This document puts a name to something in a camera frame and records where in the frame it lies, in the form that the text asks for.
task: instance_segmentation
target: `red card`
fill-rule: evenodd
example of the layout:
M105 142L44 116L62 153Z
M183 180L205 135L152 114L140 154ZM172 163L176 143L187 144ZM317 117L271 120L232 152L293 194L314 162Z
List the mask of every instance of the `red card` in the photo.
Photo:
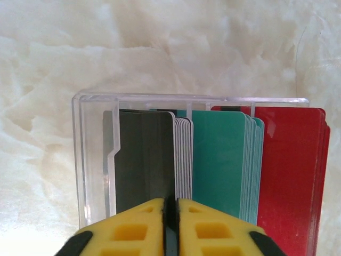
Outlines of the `red card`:
M235 110L214 107L212 110ZM250 107L240 111L250 114ZM258 225L292 256L315 252L330 129L317 108L256 107L265 123Z

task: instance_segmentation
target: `clear plastic box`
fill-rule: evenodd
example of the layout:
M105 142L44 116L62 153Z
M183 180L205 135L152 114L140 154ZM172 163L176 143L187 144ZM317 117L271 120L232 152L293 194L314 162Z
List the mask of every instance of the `clear plastic box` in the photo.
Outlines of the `clear plastic box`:
M116 214L114 156L120 150L119 109L210 110L213 106L308 107L303 98L229 98L203 95L127 94L81 91L72 99L79 225ZM112 111L113 151L103 160L103 113Z

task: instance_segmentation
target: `white marble background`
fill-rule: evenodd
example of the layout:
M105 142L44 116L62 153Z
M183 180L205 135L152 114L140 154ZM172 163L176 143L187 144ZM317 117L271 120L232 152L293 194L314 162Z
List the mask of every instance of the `white marble background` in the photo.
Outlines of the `white marble background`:
M307 97L330 153L318 255L341 255L340 0L1 0L0 255L53 255L77 230L71 97Z

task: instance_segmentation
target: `marble surface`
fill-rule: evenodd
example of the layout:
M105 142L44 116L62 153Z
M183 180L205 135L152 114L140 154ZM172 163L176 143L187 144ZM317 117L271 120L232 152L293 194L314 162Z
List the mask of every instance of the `marble surface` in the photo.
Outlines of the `marble surface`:
M318 255L341 255L340 0L1 0L0 255L78 227L71 97L306 97L331 126Z

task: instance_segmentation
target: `transparent plastic case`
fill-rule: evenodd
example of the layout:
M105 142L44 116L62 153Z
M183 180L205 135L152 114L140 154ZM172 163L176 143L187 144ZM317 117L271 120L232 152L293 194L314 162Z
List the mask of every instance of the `transparent plastic case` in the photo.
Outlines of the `transparent plastic case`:
M75 166L78 192L79 225L116 214L115 161L120 150L119 110L156 108L183 109L188 118L192 110L211 110L213 106L308 107L302 98L229 98L202 95L127 94L81 91L72 99ZM112 112L113 150L103 159L103 113Z

